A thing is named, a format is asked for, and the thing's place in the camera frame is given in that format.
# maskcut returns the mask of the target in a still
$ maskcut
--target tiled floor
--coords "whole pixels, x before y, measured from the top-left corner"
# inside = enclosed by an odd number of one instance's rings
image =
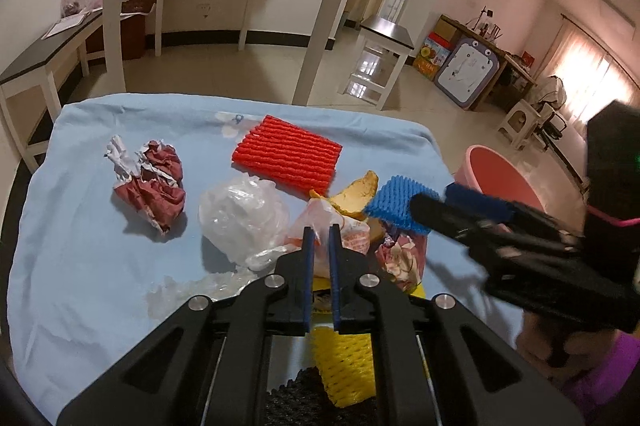
[[[374,106],[351,95],[337,93],[353,66],[356,32],[342,29],[334,50],[325,52],[309,105],[340,110],[378,113]],[[128,92],[227,96],[285,103],[291,101],[304,48],[249,45],[239,52],[235,45],[168,47],[156,58],[153,51],[140,60],[125,62]],[[375,57],[366,55],[371,67]],[[74,93],[75,99],[109,93],[104,66],[92,69]],[[477,112],[455,105],[434,84],[412,67],[405,66],[382,114],[423,124],[435,136],[449,171],[462,164],[465,150],[474,144],[489,146],[507,157],[529,180],[548,213],[582,228],[584,205],[573,182],[551,151],[531,146],[514,151],[496,132],[504,113],[484,104]]]

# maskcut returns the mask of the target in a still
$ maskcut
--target plastic wrapper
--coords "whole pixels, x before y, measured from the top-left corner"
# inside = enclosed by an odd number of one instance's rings
[[[175,148],[150,141],[134,157],[119,135],[107,145],[105,156],[113,162],[118,178],[113,190],[142,217],[165,234],[184,210],[185,192],[180,186],[182,163]]]
[[[327,244],[329,228],[338,224],[342,245],[363,255],[369,250],[369,226],[364,223],[340,215],[326,199],[311,199],[305,210],[291,225],[287,232],[285,244],[295,246],[295,250],[302,246],[302,235],[306,226],[310,226],[316,234],[316,249],[314,259],[314,275],[329,278],[329,256]]]
[[[152,320],[165,320],[189,298],[198,294],[209,296],[213,301],[237,296],[257,278],[245,267],[239,267],[235,272],[212,273],[199,280],[181,283],[171,276],[165,276],[163,283],[146,294],[148,316]]]
[[[422,281],[426,262],[427,237],[386,225],[385,238],[376,250],[382,269],[404,292],[413,292]]]
[[[200,196],[202,234],[226,257],[257,271],[287,252],[282,246],[289,210],[273,181],[243,173]]]

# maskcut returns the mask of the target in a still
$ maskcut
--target yellow foam net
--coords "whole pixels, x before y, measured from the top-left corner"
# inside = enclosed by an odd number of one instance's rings
[[[425,298],[422,284],[413,295]],[[331,327],[316,327],[311,339],[324,390],[335,406],[344,408],[376,395],[370,334],[338,334]]]

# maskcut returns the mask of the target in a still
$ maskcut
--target table covered with blue cloth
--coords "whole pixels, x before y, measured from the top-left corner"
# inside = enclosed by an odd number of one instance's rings
[[[8,289],[15,372],[49,421],[158,325],[145,297],[164,276],[183,282],[234,269],[202,236],[198,201],[239,175],[231,154],[266,114],[342,145],[330,194],[368,169],[380,186],[404,175],[442,195],[452,182],[431,132],[391,117],[174,94],[117,94],[65,106],[29,186]],[[131,151],[162,139],[182,161],[185,215],[164,238],[113,194],[113,164],[104,153],[115,134]],[[306,199],[290,191],[282,197],[293,221]],[[513,343],[521,312],[482,294],[482,277],[460,244],[430,234],[427,296],[449,292]],[[312,365],[304,338],[278,338],[268,385]]]

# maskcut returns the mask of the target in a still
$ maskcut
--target pink bucket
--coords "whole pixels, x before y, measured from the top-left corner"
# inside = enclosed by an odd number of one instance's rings
[[[544,211],[533,188],[514,165],[486,146],[473,145],[467,148],[465,161],[454,179],[485,195],[522,202]]]

